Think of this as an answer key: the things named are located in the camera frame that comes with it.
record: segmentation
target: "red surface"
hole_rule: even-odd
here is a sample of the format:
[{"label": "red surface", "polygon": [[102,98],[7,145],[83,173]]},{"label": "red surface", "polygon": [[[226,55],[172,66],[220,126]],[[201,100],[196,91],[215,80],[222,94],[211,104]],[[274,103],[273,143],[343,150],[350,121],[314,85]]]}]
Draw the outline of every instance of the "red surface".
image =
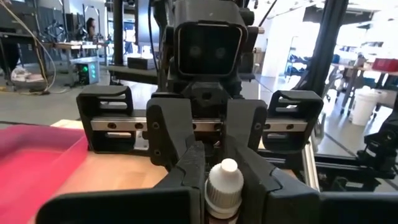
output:
[{"label": "red surface", "polygon": [[385,72],[398,72],[398,60],[388,58],[376,58],[372,69]]},{"label": "red surface", "polygon": [[27,223],[86,155],[81,130],[25,125],[0,130],[0,223]]}]

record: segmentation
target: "black box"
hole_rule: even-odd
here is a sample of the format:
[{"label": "black box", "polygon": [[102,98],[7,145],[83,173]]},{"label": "black box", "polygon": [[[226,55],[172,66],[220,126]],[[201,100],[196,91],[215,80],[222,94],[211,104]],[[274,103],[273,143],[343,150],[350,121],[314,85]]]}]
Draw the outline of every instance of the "black box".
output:
[{"label": "black box", "polygon": [[142,70],[152,70],[155,69],[155,63],[153,58],[129,57],[127,58],[127,67]]}]

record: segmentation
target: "cable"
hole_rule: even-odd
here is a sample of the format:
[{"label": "cable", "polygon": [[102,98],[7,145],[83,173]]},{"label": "cable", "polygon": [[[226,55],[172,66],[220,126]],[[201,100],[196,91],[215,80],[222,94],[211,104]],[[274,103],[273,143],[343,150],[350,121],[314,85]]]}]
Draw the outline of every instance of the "cable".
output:
[{"label": "cable", "polygon": [[262,20],[261,20],[261,22],[260,22],[260,24],[259,24],[259,27],[262,26],[262,24],[264,23],[264,21],[267,19],[267,16],[268,16],[269,13],[271,12],[272,8],[274,8],[274,6],[275,6],[275,4],[276,4],[277,1],[278,1],[278,0],[275,0],[275,1],[272,3],[271,7],[268,9],[267,13],[266,13],[266,14],[264,15],[264,17],[262,18]]},{"label": "cable", "polygon": [[[52,65],[53,65],[53,68],[54,68],[54,77],[53,77],[53,79],[52,79],[52,82],[49,84],[49,81],[47,80],[47,76],[46,75],[43,75],[43,79],[45,80],[45,82],[46,82],[46,88],[45,88],[45,90],[43,91],[43,92],[45,92],[45,91],[49,91],[50,90],[50,88],[53,86],[53,84],[54,84],[54,82],[55,82],[55,78],[56,78],[56,76],[57,76],[57,69],[56,69],[56,66],[55,66],[55,63],[54,63],[54,61],[53,61],[53,59],[52,59],[52,57],[51,57],[51,55],[49,54],[49,52],[47,51],[47,49],[43,46],[43,44],[41,43],[41,41],[32,33],[32,31],[30,31],[30,29],[26,26],[26,24],[22,21],[22,20],[20,20],[9,8],[8,8],[8,6],[6,6],[6,3],[3,1],[3,0],[0,0],[0,4],[5,8],[5,10],[32,36],[32,38],[35,40],[34,41],[34,44],[37,46],[37,44],[39,44],[42,48],[43,48],[43,50],[44,50],[44,52],[47,54],[47,56],[49,56],[49,59],[50,59],[50,61],[51,61],[51,63],[52,63]],[[42,61],[42,56],[41,56],[41,54],[39,54],[39,50],[38,50],[38,48],[37,47],[35,47],[35,49],[36,49],[36,54],[37,54],[37,56],[38,56],[38,60],[39,60],[39,64],[40,64],[40,67],[41,67],[41,69],[42,69],[42,71],[44,71],[44,64],[43,64],[43,61]]]},{"label": "cable", "polygon": [[154,40],[152,39],[152,23],[151,23],[151,2],[152,0],[149,0],[148,4],[148,27],[149,27],[149,40],[150,40],[150,47],[152,49],[152,56],[154,58],[154,63],[155,63],[155,69],[156,69],[156,74],[159,75],[159,68],[156,63],[156,56],[155,56],[155,48],[154,48]]}]

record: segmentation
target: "white bottle cap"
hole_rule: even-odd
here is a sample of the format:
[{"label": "white bottle cap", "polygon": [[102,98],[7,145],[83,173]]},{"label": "white bottle cap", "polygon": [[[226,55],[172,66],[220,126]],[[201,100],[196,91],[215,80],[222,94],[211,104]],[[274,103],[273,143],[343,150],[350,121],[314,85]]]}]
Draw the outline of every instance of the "white bottle cap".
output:
[{"label": "white bottle cap", "polygon": [[241,205],[243,175],[233,159],[224,159],[211,168],[205,183],[206,208],[215,218],[225,219],[236,214]]}]

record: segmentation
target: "small bottle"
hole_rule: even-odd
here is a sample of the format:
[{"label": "small bottle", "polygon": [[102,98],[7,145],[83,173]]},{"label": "small bottle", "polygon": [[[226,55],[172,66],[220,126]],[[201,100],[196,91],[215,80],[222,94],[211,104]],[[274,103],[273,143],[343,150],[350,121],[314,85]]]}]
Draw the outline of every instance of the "small bottle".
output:
[{"label": "small bottle", "polygon": [[211,168],[205,183],[206,222],[235,224],[242,203],[243,175],[233,159],[224,159]]}]

